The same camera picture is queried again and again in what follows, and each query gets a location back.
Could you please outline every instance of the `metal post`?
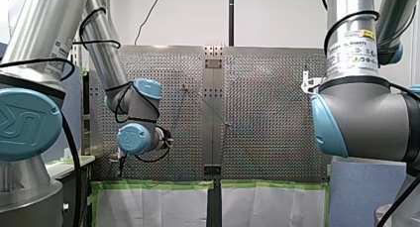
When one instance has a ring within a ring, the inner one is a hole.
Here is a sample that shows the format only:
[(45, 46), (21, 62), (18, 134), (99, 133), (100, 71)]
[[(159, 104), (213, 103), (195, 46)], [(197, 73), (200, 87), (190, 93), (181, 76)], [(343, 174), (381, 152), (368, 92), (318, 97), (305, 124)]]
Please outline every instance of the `metal post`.
[(229, 0), (229, 46), (233, 47), (235, 39), (235, 0)]

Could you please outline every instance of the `white wall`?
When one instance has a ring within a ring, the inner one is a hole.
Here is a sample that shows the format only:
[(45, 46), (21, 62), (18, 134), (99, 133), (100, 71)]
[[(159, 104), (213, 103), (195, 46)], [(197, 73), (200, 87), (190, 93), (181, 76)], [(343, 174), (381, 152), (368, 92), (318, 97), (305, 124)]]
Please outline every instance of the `white wall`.
[(8, 0), (0, 0), (0, 43), (9, 42)]
[[(120, 40), (132, 45), (155, 0), (111, 0)], [(327, 14), (321, 0), (235, 0), (238, 47), (322, 48)], [(379, 10), (380, 0), (375, 0)], [(389, 80), (410, 85), (417, 46), (413, 26), (404, 34), (404, 57), (380, 70)], [(220, 45), (228, 43), (228, 0), (159, 0), (144, 26), (140, 45)]]
[[(122, 44), (133, 45), (155, 0), (111, 0)], [(220, 45), (227, 42), (228, 0), (159, 0), (143, 27), (140, 45)]]

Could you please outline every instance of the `warning label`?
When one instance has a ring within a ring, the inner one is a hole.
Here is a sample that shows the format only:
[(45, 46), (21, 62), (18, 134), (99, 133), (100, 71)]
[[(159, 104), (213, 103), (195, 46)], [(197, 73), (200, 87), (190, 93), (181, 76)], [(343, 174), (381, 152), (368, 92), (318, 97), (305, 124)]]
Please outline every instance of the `warning label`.
[(328, 71), (342, 69), (377, 69), (377, 51), (374, 32), (359, 30), (347, 32), (344, 39), (327, 51)]
[[(71, 41), (69, 43), (62, 43), (55, 41), (52, 48), (51, 57), (60, 57), (67, 59), (70, 52)], [(64, 70), (65, 63), (61, 61), (50, 61), (46, 67), (46, 73), (49, 73), (56, 79), (61, 79), (62, 71)]]

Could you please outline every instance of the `blue joint cap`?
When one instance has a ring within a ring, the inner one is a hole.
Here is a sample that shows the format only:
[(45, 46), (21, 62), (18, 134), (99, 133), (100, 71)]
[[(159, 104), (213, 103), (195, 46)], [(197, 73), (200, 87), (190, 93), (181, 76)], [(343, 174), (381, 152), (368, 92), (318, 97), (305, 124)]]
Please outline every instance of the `blue joint cap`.
[(161, 100), (161, 84), (155, 80), (138, 78), (134, 80), (133, 85), (145, 96)]
[(347, 158), (349, 154), (346, 143), (324, 98), (319, 94), (312, 95), (311, 103), (318, 149), (326, 155)]
[(141, 155), (151, 146), (152, 138), (144, 126), (130, 123), (118, 132), (117, 142), (124, 153)]
[(395, 64), (401, 61), (402, 54), (404, 54), (404, 46), (400, 43), (398, 46), (398, 51), (395, 52), (395, 55), (392, 57), (392, 60), (389, 62), (389, 64)]
[(418, 95), (420, 95), (420, 84), (415, 84), (410, 87), (410, 90)]
[(40, 92), (0, 89), (0, 160), (20, 161), (49, 149), (61, 132), (59, 108)]

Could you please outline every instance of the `perforated metal panel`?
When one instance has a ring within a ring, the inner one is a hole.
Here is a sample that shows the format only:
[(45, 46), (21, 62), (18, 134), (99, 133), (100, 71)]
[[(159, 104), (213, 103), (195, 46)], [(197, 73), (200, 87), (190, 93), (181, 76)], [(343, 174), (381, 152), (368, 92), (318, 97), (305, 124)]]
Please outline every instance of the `perforated metal panel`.
[(322, 76), (319, 50), (226, 49), (222, 178), (320, 181), (309, 96), (300, 89), (305, 63)]
[[(222, 56), (212, 56), (220, 60), (222, 67), (206, 67), (205, 60), (211, 57), (208, 48), (122, 48), (122, 61), (130, 79), (147, 77), (162, 83), (158, 124), (171, 130), (175, 138), (169, 157), (156, 164), (128, 159), (124, 176), (202, 179), (204, 165), (221, 164), (222, 178), (324, 180), (328, 159), (315, 146), (309, 96), (300, 89), (306, 62), (310, 76), (323, 75), (322, 57), (308, 60), (322, 51), (220, 50)], [(104, 93), (94, 72), (91, 87), (91, 113), (96, 113), (91, 144), (101, 151), (93, 177), (113, 179), (118, 164), (110, 164), (108, 158), (117, 150), (116, 134), (121, 126), (104, 106)], [(154, 159), (161, 154), (144, 158)]]
[[(201, 90), (202, 48), (125, 47), (121, 60), (129, 79), (146, 77), (162, 84), (162, 100), (158, 124), (176, 137), (169, 155), (158, 163), (145, 164), (128, 158), (124, 177), (190, 180), (202, 179), (202, 124), (201, 98), (194, 92)], [(117, 132), (123, 125), (117, 124), (114, 114), (103, 104), (104, 92), (99, 83), (98, 107), (99, 146), (102, 157), (94, 169), (95, 179), (113, 179), (118, 173), (118, 164), (110, 164), (108, 158), (117, 151)], [(164, 151), (144, 155), (145, 160), (154, 160)]]

